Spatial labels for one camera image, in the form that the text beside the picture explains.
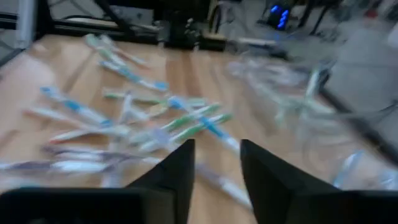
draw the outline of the floor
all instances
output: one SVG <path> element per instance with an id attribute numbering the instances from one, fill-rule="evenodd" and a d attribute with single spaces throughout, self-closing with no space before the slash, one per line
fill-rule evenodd
<path id="1" fill-rule="evenodd" d="M 91 14 L 102 15 L 101 10 L 90 0 L 79 1 L 79 3 L 83 9 L 90 9 Z M 248 29 L 254 31 L 253 35 L 265 39 L 275 39 L 288 48 L 291 55 L 303 58 L 304 63 L 312 64 L 324 58 L 335 58 L 337 63 L 332 68 L 333 76 L 326 87 L 352 109 L 375 111 L 398 98 L 398 90 L 395 88 L 395 84 L 398 82 L 396 75 L 398 49 L 393 49 L 386 44 L 387 35 L 394 23 L 381 19 L 370 21 L 364 19 L 361 12 L 357 12 L 352 20 L 343 22 L 339 26 L 343 33 L 341 38 L 334 44 L 328 44 L 316 37 L 306 36 L 319 13 L 319 11 L 315 11 L 309 19 L 307 27 L 299 33 L 299 35 L 303 34 L 300 37 L 304 37 L 304 39 L 292 41 L 285 34 L 256 25 L 255 22 L 259 19 L 263 7 L 264 3 L 260 0 L 243 1 L 243 7 L 238 9 L 236 15 L 237 22 L 246 18 Z M 17 1 L 1 1 L 0 8 L 6 12 L 17 12 Z M 52 13 L 56 18 L 84 14 L 68 1 L 54 6 Z M 320 29 L 334 26 L 335 22 L 330 19 L 330 16 L 327 16 Z M 233 29 L 222 27 L 221 31 L 228 32 L 231 38 L 244 33 L 241 26 L 235 26 Z M 0 35 L 0 39 L 12 46 L 14 31 L 5 31 Z M 8 53 L 9 50 L 0 45 L 0 58 Z M 373 122 L 378 119 L 369 118 L 368 120 Z M 398 134 L 397 121 L 398 112 L 395 112 L 374 125 L 387 140 L 398 147 L 398 138 L 395 138 Z"/>

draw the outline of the wooden tabletop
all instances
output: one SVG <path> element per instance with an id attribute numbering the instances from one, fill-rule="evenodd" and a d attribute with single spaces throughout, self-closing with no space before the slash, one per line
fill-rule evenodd
<path id="1" fill-rule="evenodd" d="M 303 153 L 295 149 L 294 135 L 288 129 L 277 129 L 273 123 L 274 105 L 264 112 L 251 90 L 240 80 L 231 77 L 225 67 L 233 60 L 219 52 L 191 52 L 159 49 L 153 45 L 118 43 L 127 52 L 145 58 L 153 66 L 150 70 L 138 69 L 137 73 L 160 81 L 166 81 L 176 95 L 208 98 L 210 102 L 220 102 L 223 111 L 232 112 L 234 118 L 222 124 L 236 139 L 250 139 L 270 150 L 277 156 L 299 168 L 330 181 L 342 158 L 355 149 L 372 151 L 356 136 L 349 143 L 338 146 L 312 144 L 310 151 Z M 61 110 L 46 100 L 39 87 L 56 85 L 68 95 L 105 115 L 117 118 L 120 101 L 104 99 L 102 87 L 146 91 L 129 83 L 125 78 L 98 66 L 100 56 L 85 45 L 82 38 L 47 35 L 33 47 L 18 55 L 0 68 L 3 79 L 0 81 L 0 158 L 2 161 L 26 161 L 45 159 L 40 153 L 40 145 L 57 132 L 73 129 L 66 124 L 35 116 L 27 116 L 23 109 L 32 105 L 51 106 Z M 165 123 L 180 113 L 170 111 L 158 119 Z M 317 138 L 310 133 L 310 138 Z M 197 160 L 205 161 L 212 169 L 233 179 L 244 189 L 239 159 L 209 132 L 195 136 L 197 140 Z M 73 143 L 92 144 L 106 147 L 108 139 L 103 136 L 88 136 Z M 366 173 L 375 177 L 375 167 L 384 167 L 377 155 L 367 155 Z M 142 165 L 126 171 L 125 184 L 150 167 Z M 100 177 L 57 177 L 57 181 L 43 180 L 50 186 L 92 186 L 98 187 Z M 206 181 L 195 181 L 190 223 L 255 223 L 252 212 Z"/>

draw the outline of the toothbrush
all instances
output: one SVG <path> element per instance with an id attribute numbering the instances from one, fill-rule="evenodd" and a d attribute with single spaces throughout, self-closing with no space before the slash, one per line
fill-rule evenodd
<path id="1" fill-rule="evenodd" d="M 126 138 L 127 136 L 129 136 L 129 133 L 134 132 L 135 130 L 130 128 L 129 126 L 120 124 L 117 126 L 112 126 L 112 127 L 108 127 L 108 128 L 99 128 L 96 126 L 90 126 L 87 124 L 84 124 L 78 120 L 69 118 L 67 116 L 65 116 L 62 113 L 59 113 L 58 111 L 54 111 L 48 108 L 36 108 L 36 107 L 32 107 L 32 108 L 27 108 L 25 111 L 25 113 L 28 114 L 35 114 L 35 115 L 39 115 L 39 116 L 43 116 L 46 118 L 51 118 L 57 121 L 62 121 L 68 124 L 72 124 L 80 129 L 78 130 L 73 130 L 73 131 L 69 131 L 67 133 L 63 133 L 60 135 L 57 135 L 53 138 L 51 138 L 49 140 L 49 143 L 52 144 L 58 144 L 61 143 L 63 141 L 72 139 L 72 138 L 77 138 L 79 136 L 84 136 L 86 134 L 104 134 L 104 135 L 108 135 L 108 136 L 119 136 L 119 137 L 124 137 Z"/>
<path id="2" fill-rule="evenodd" d="M 214 113 L 218 108 L 220 107 L 219 104 L 214 104 L 210 106 L 206 106 L 204 108 L 200 108 L 196 110 L 196 113 L 203 113 L 203 114 L 211 114 Z M 161 127 L 162 129 L 166 130 L 167 132 L 173 131 L 177 128 L 180 128 L 181 126 L 193 121 L 192 117 L 189 115 L 184 115 L 181 118 L 177 118 L 173 121 L 171 121 L 169 124 L 166 124 L 165 126 Z M 128 126 L 117 126 L 114 129 L 115 133 L 119 133 L 118 136 L 127 136 L 128 132 L 134 132 L 134 135 L 129 137 L 127 140 L 127 143 L 129 145 L 136 145 L 140 142 L 144 142 L 148 140 L 148 135 L 145 132 L 137 132 L 134 131 L 133 129 L 129 129 L 130 127 Z M 72 138 L 76 138 L 78 136 L 86 135 L 86 134 L 91 134 L 91 133 L 96 133 L 96 134 L 113 134 L 111 131 L 106 131 L 107 129 L 97 129 L 97 130 L 74 130 L 74 131 L 69 131 L 67 133 L 59 134 L 52 139 L 49 140 L 49 143 L 51 144 L 58 144 L 64 141 L 67 141 Z"/>
<path id="3" fill-rule="evenodd" d="M 196 164 L 195 170 L 207 181 L 214 186 L 219 187 L 240 204 L 244 205 L 248 209 L 252 209 L 251 201 L 247 193 L 240 189 L 232 180 L 216 174 L 211 169 L 207 168 L 205 164 Z"/>
<path id="4" fill-rule="evenodd" d="M 140 84 L 144 87 L 150 88 L 151 90 L 159 90 L 159 91 L 167 91 L 169 85 L 165 82 L 148 82 L 147 80 L 143 79 L 139 75 L 134 74 L 127 66 L 119 65 L 117 63 L 111 61 L 100 61 L 99 65 L 104 68 L 107 68 L 111 71 L 116 72 L 117 74 L 127 78 L 133 83 Z"/>
<path id="5" fill-rule="evenodd" d="M 129 60 L 131 60 L 132 62 L 134 62 L 134 63 L 136 63 L 138 65 L 141 65 L 141 66 L 143 66 L 145 68 L 149 68 L 148 63 L 145 60 L 143 60 L 143 59 L 141 59 L 139 57 L 136 57 L 134 55 L 128 54 L 127 52 L 121 50 L 120 48 L 118 48 L 116 46 L 116 44 L 112 41 L 112 39 L 110 37 L 108 37 L 107 35 L 102 34 L 102 35 L 100 35 L 99 38 L 112 51 L 123 55 L 124 57 L 128 58 Z"/>
<path id="6" fill-rule="evenodd" d="M 98 53 L 103 58 L 105 58 L 106 61 L 100 62 L 99 63 L 100 65 L 119 73 L 120 75 L 126 77 L 133 83 L 138 83 L 147 88 L 150 88 L 153 90 L 159 90 L 159 91 L 166 91 L 168 89 L 167 83 L 164 83 L 164 82 L 150 83 L 150 82 L 142 79 L 142 77 L 132 73 L 130 68 L 127 66 L 127 64 L 120 57 L 118 57 L 115 53 L 113 53 L 112 50 L 110 50 L 106 46 L 104 46 L 102 41 L 100 41 L 95 35 L 93 35 L 93 34 L 85 35 L 85 41 L 86 41 L 87 45 L 89 45 L 90 47 L 97 50 Z"/>
<path id="7" fill-rule="evenodd" d="M 126 93 L 124 97 L 122 110 L 119 115 L 118 124 L 126 123 L 129 119 L 129 110 L 132 102 L 132 95 L 130 92 Z M 117 152 L 120 150 L 122 139 L 120 137 L 113 137 L 108 145 L 109 152 Z M 123 164 L 120 159 L 113 159 L 113 164 L 115 164 L 114 169 L 109 170 L 105 173 L 101 186 L 102 187 L 120 187 L 122 182 Z"/>
<path id="8" fill-rule="evenodd" d="M 346 176 L 357 166 L 359 160 L 363 155 L 363 151 L 357 149 L 354 154 L 348 156 L 343 164 L 336 177 L 332 180 L 333 186 L 340 188 L 344 182 Z"/>
<path id="9" fill-rule="evenodd" d="M 26 162 L 0 162 L 0 170 L 5 172 L 43 172 L 73 173 L 80 172 L 95 174 L 111 169 L 111 166 L 89 161 L 26 161 Z"/>
<path id="10" fill-rule="evenodd" d="M 211 122 L 214 122 L 216 124 L 219 123 L 224 123 L 225 121 L 231 119 L 231 115 L 230 114 L 221 114 L 218 116 L 215 116 L 213 118 L 210 118 Z M 203 124 L 197 124 L 194 125 L 190 128 L 185 129 L 184 131 L 172 136 L 170 138 L 171 141 L 176 141 L 176 142 L 181 142 L 183 140 L 186 140 L 190 137 L 192 137 L 193 135 L 195 135 L 196 133 L 198 133 L 199 131 L 202 131 L 206 129 L 205 126 Z M 146 142 L 145 144 L 143 144 L 137 151 L 139 153 L 150 153 L 153 152 L 155 150 L 157 150 L 159 148 L 159 145 L 156 143 L 156 141 L 149 141 Z"/>
<path id="11" fill-rule="evenodd" d="M 155 157 L 141 157 L 127 152 L 109 150 L 104 151 L 86 146 L 55 146 L 49 144 L 42 146 L 42 151 L 61 159 L 87 160 L 102 163 L 107 163 L 114 160 L 133 162 L 155 161 L 158 163 L 162 160 Z"/>
<path id="12" fill-rule="evenodd" d="M 77 101 L 69 99 L 63 93 L 59 92 L 59 90 L 55 87 L 46 86 L 46 87 L 41 87 L 40 90 L 46 97 L 58 103 L 62 103 L 64 106 L 72 110 L 74 113 L 81 116 L 82 118 L 91 121 L 92 123 L 99 124 L 102 127 L 108 127 L 113 124 L 113 122 L 104 115 L 98 113 L 93 109 L 90 109 L 87 106 L 78 103 Z"/>
<path id="13" fill-rule="evenodd" d="M 74 125 L 74 126 L 76 126 L 78 128 L 86 129 L 86 130 L 89 130 L 89 131 L 92 131 L 94 129 L 98 129 L 95 126 L 86 125 L 86 124 L 82 123 L 81 121 L 69 118 L 68 116 L 65 116 L 64 114 L 59 113 L 58 111 L 54 111 L 54 110 L 51 110 L 51 109 L 48 109 L 48 108 L 31 107 L 31 108 L 25 109 L 24 113 L 39 115 L 39 116 L 43 116 L 43 117 L 46 117 L 46 118 L 51 118 L 51 119 L 54 119 L 56 121 L 61 121 L 61 122 L 64 122 L 64 123 L 72 124 L 72 125 Z"/>
<path id="14" fill-rule="evenodd" d="M 178 109 L 186 111 L 188 114 L 192 115 L 197 121 L 201 122 L 204 127 L 212 132 L 218 139 L 220 139 L 223 143 L 225 143 L 229 148 L 235 152 L 235 154 L 239 155 L 239 143 L 237 140 L 232 138 L 226 131 L 217 127 L 214 122 L 211 122 L 208 118 L 203 116 L 202 114 L 196 114 L 193 112 L 192 108 L 183 101 L 183 99 L 172 96 L 168 99 L 171 105 L 174 105 Z"/>
<path id="15" fill-rule="evenodd" d="M 114 90 L 110 88 L 103 88 L 102 94 L 107 98 L 124 98 L 126 94 L 125 91 L 122 90 Z M 162 104 L 166 105 L 167 100 L 161 100 L 156 96 L 145 96 L 145 95 L 134 95 L 134 101 L 140 101 L 142 103 L 152 103 L 152 104 Z M 206 99 L 204 98 L 188 98 L 187 103 L 194 108 L 206 106 Z"/>
<path id="16" fill-rule="evenodd" d="M 105 46 L 101 44 L 99 38 L 97 38 L 94 34 L 85 35 L 85 42 L 88 46 L 95 49 L 103 58 L 115 63 L 119 66 L 127 66 L 124 61 L 114 54 L 110 49 L 107 49 Z"/>

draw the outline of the wooden table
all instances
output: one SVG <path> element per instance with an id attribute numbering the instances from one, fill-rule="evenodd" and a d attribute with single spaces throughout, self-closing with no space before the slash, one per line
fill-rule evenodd
<path id="1" fill-rule="evenodd" d="M 272 122 L 273 112 L 264 115 L 256 110 L 256 102 L 250 91 L 225 70 L 232 58 L 219 52 L 191 52 L 159 49 L 153 45 L 118 43 L 119 47 L 140 57 L 154 66 L 152 70 L 138 70 L 142 76 L 167 81 L 176 95 L 199 96 L 212 102 L 220 102 L 225 111 L 234 114 L 231 121 L 222 126 L 237 139 L 250 139 L 301 169 L 330 181 L 341 160 L 354 149 L 370 149 L 353 137 L 351 144 L 317 148 L 305 158 L 302 151 L 294 149 L 294 137 L 288 130 L 276 130 Z M 62 109 L 39 92 L 39 87 L 56 85 L 72 98 L 116 118 L 120 101 L 104 99 L 102 87 L 142 89 L 125 78 L 98 66 L 100 56 L 87 47 L 82 38 L 47 35 L 34 46 L 0 68 L 4 76 L 0 81 L 0 158 L 2 161 L 45 159 L 39 147 L 59 131 L 71 129 L 49 119 L 26 116 L 22 110 L 30 105 L 45 105 Z M 170 111 L 159 119 L 160 123 L 176 117 L 178 111 Z M 236 181 L 244 189 L 239 159 L 227 150 L 209 132 L 197 134 L 197 159 L 205 161 L 215 171 Z M 105 137 L 85 137 L 73 143 L 87 143 L 105 147 Z M 379 159 L 367 162 L 367 174 L 375 175 Z M 125 184 L 150 169 L 147 166 L 127 170 Z M 99 186 L 100 177 L 75 177 L 49 181 L 51 186 Z M 255 223 L 252 212 L 197 179 L 194 186 L 190 223 Z"/>

